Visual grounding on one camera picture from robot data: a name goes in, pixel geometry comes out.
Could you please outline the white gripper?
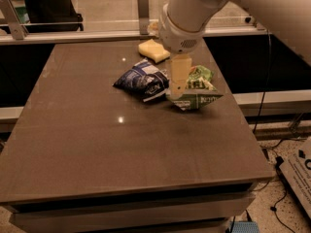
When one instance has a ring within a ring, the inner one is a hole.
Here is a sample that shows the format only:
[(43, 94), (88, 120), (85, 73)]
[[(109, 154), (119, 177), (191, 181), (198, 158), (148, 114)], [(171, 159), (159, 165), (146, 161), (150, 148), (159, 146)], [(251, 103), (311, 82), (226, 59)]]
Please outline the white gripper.
[(173, 99), (181, 97), (186, 89), (193, 51), (203, 35), (204, 17), (188, 6), (166, 4), (158, 22), (158, 34), (164, 48), (176, 53), (170, 62), (170, 94)]

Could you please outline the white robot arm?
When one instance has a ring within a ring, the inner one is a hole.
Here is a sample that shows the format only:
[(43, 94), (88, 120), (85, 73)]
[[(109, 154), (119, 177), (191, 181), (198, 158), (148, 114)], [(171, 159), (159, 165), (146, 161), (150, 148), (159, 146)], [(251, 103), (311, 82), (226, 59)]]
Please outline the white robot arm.
[[(212, 16), (232, 2), (272, 33), (204, 39)], [(205, 40), (233, 93), (311, 88), (311, 0), (169, 0), (159, 20), (159, 39), (174, 53)]]

